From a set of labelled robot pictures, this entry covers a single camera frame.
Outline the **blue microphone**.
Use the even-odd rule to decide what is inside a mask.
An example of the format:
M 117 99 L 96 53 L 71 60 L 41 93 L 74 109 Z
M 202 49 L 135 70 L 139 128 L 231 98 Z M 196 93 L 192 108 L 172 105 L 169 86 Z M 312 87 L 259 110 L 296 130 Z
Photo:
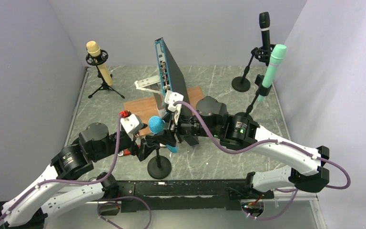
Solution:
M 162 120 L 161 117 L 159 116 L 152 116 L 149 118 L 148 120 L 148 127 L 150 129 L 150 132 L 153 134 L 157 134 L 160 133 L 163 130 L 165 121 Z M 177 153 L 178 152 L 178 147 L 177 146 L 171 146 L 171 145 L 166 145 L 165 146 L 171 153 Z

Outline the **black round-base mic stand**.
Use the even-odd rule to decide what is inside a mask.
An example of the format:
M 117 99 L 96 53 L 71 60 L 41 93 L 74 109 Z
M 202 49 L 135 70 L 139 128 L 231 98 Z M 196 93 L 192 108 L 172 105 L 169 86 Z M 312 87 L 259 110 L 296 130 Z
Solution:
M 172 164 L 167 157 L 160 155 L 159 149 L 156 149 L 156 156 L 148 162 L 147 171 L 150 177 L 162 180 L 170 175 Z

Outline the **black stand of green microphone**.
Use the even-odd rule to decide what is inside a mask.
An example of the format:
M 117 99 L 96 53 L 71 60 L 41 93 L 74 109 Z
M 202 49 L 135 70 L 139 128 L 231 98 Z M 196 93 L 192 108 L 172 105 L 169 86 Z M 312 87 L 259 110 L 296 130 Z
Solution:
M 246 117 L 248 119 L 252 119 L 250 113 L 252 112 L 252 110 L 254 108 L 254 104 L 255 104 L 256 100 L 258 100 L 259 96 L 264 96 L 264 97 L 268 96 L 269 93 L 270 93 L 270 90 L 273 86 L 273 85 L 270 85 L 268 88 L 264 87 L 263 84 L 262 84 L 263 80 L 264 80 L 264 75 L 258 74 L 256 79 L 255 79 L 255 82 L 254 82 L 258 86 L 258 89 L 256 90 L 255 96 L 254 96 L 251 104 L 248 105 L 245 112 L 238 112 L 235 115 L 243 116 L 243 117 Z

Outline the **mint green microphone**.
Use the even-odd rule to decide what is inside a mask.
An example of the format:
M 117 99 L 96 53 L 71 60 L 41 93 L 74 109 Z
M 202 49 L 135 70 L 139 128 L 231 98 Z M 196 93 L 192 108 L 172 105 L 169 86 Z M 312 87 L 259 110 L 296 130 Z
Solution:
M 287 47 L 285 45 L 277 44 L 271 52 L 269 64 L 264 75 L 264 80 L 262 82 L 264 87 L 268 88 L 273 83 L 276 72 L 278 70 L 278 66 L 282 63 L 286 55 L 286 50 Z M 258 101 L 262 102 L 264 98 L 264 96 L 259 96 Z

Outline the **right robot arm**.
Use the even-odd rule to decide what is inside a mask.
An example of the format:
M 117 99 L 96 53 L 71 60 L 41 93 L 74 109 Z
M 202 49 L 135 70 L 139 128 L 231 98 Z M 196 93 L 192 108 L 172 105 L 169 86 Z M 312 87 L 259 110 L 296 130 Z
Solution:
M 310 148 L 289 141 L 250 116 L 229 114 L 224 103 L 209 96 L 196 107 L 183 101 L 169 102 L 166 116 L 151 117 L 149 129 L 171 151 L 181 137 L 208 137 L 227 154 L 250 151 L 283 163 L 281 168 L 247 175 L 243 187 L 249 198 L 275 188 L 295 187 L 317 193 L 329 186 L 329 170 L 325 168 L 329 159 L 327 147 Z

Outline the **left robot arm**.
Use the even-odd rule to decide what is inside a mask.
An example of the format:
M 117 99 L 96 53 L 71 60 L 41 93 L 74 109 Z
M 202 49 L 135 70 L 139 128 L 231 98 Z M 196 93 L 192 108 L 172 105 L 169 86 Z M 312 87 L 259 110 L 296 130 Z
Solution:
M 105 124 L 90 124 L 24 191 L 9 201 L 0 201 L 0 229 L 42 229 L 49 218 L 87 202 L 132 199 L 111 171 L 93 180 L 82 181 L 81 176 L 92 171 L 95 162 L 109 156 L 117 158 L 125 149 L 142 161 L 159 148 L 156 136 L 146 136 L 137 144 L 135 135 L 123 127 L 111 134 Z

